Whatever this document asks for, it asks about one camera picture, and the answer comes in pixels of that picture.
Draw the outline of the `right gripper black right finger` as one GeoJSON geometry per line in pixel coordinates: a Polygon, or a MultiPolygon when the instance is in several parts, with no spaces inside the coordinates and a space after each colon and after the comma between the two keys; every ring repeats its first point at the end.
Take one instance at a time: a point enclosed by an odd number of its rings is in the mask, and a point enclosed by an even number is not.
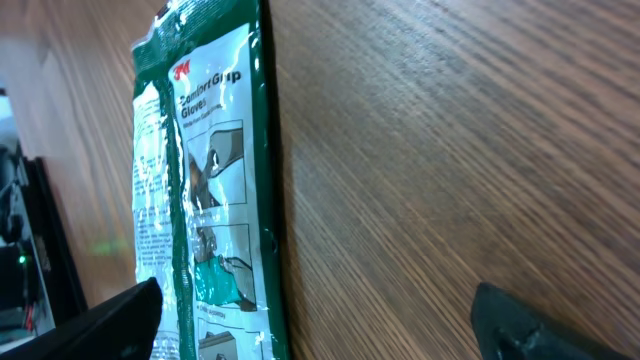
{"type": "Polygon", "coordinates": [[[488,282],[478,284],[470,321],[484,360],[628,360],[488,282]]]}

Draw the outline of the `green snack packet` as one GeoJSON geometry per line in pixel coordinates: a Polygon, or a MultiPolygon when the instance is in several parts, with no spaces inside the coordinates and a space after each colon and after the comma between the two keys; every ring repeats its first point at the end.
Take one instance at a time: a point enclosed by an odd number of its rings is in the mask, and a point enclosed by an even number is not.
{"type": "Polygon", "coordinates": [[[138,281],[154,359],[286,359],[273,33],[260,0],[168,1],[131,48],[138,281]]]}

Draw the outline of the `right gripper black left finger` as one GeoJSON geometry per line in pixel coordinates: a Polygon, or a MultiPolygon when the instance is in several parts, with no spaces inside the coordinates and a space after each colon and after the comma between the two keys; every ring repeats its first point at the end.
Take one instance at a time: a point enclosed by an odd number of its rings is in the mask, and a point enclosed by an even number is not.
{"type": "Polygon", "coordinates": [[[162,305],[161,288],[151,277],[3,353],[1,360],[148,360],[162,305]]]}

